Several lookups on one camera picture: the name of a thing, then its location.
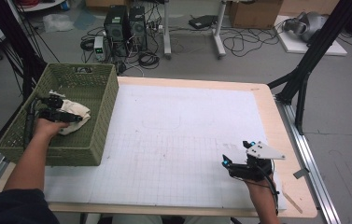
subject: white plastic bag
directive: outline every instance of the white plastic bag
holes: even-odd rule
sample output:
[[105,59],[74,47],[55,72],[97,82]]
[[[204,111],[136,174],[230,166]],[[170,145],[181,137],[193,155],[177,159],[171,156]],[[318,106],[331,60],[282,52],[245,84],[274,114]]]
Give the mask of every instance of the white plastic bag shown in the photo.
[[50,14],[43,18],[45,25],[45,32],[56,32],[56,31],[69,31],[74,29],[73,23],[70,18],[66,15]]

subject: human arm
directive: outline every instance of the human arm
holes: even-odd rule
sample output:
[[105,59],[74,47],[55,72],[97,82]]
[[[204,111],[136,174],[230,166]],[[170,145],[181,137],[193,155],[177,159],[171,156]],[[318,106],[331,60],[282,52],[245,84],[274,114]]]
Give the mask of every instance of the human arm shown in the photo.
[[4,190],[44,189],[45,163],[50,140],[67,123],[38,119],[35,134],[13,169]]
[[280,220],[275,212],[274,195],[269,188],[269,183],[263,179],[255,182],[254,180],[245,180],[248,187],[251,202],[260,217],[261,224],[279,224]]

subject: grid paper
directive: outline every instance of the grid paper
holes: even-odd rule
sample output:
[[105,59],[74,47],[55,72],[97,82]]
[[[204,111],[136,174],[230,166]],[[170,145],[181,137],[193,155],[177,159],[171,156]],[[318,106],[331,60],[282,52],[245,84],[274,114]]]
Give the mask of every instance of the grid paper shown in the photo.
[[244,140],[267,142],[251,92],[120,85],[102,164],[47,167],[45,193],[49,202],[252,209],[246,185],[221,164],[222,154],[245,163]]

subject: basket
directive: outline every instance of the basket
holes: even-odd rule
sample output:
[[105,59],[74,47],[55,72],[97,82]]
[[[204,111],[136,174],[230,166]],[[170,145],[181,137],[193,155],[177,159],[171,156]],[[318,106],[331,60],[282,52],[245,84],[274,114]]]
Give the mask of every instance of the basket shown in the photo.
[[49,91],[54,90],[64,94],[65,99],[88,107],[91,118],[78,131],[52,138],[47,165],[99,165],[118,89],[112,64],[48,64],[33,93],[1,138],[0,153],[8,160],[18,162],[23,152],[26,109],[36,96],[48,97]]

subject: metal rail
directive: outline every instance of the metal rail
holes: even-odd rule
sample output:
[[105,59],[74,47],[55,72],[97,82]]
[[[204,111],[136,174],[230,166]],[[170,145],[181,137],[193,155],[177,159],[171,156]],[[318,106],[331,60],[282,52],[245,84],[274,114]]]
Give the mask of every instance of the metal rail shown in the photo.
[[315,158],[312,155],[309,145],[307,144],[304,135],[300,135],[297,127],[294,124],[295,112],[292,105],[282,105],[285,115],[288,119],[288,124],[291,129],[292,135],[294,136],[295,143],[298,147],[298,151],[303,165],[310,171],[309,180],[315,190],[317,200],[320,204],[321,211],[327,220],[327,223],[341,223],[338,214],[336,213],[335,207],[332,203],[330,195],[325,187],[324,181],[321,178],[320,171],[317,168]]

